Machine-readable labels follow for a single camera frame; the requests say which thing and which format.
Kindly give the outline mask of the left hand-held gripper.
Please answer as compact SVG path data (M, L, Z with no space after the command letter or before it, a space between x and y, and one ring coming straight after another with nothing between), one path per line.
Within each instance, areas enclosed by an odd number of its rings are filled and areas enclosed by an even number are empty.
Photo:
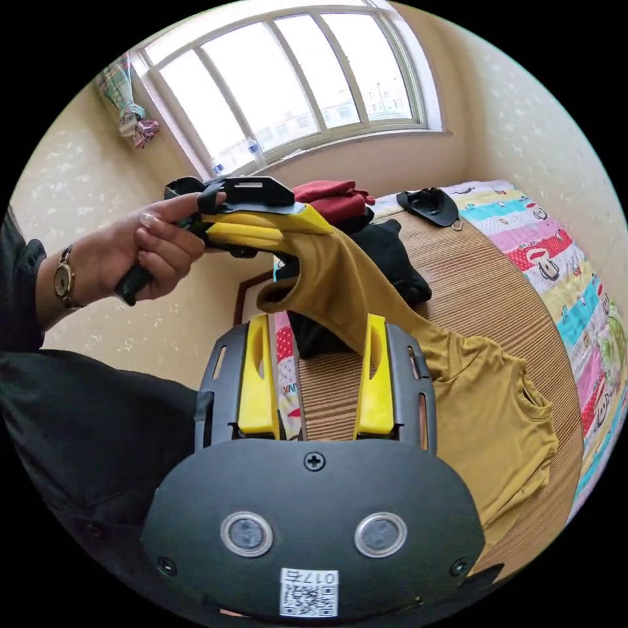
M175 225L200 238L207 248L290 251L281 232L330 234L334 228L273 177L220 177L203 183L183 177L166 185L170 200L199 192L198 210Z

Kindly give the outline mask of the person's left hand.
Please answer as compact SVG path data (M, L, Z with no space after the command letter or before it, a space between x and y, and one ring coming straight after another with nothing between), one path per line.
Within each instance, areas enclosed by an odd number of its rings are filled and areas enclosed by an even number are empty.
M68 258L74 303L85 306L112 296L135 265L150 275L140 300L171 293L205 253L198 236L175 224L198 210L198 196L158 201L78 240Z

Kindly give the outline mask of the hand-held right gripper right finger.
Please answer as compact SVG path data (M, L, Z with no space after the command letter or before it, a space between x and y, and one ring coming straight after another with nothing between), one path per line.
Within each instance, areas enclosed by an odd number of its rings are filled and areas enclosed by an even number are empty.
M385 319L369 314L362 356L353 438L388 438L393 431L394 402Z

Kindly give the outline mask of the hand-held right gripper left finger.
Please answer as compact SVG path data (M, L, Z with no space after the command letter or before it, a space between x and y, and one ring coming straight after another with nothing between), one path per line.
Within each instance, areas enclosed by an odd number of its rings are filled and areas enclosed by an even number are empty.
M247 438L281 437L266 315L247 324L237 426Z

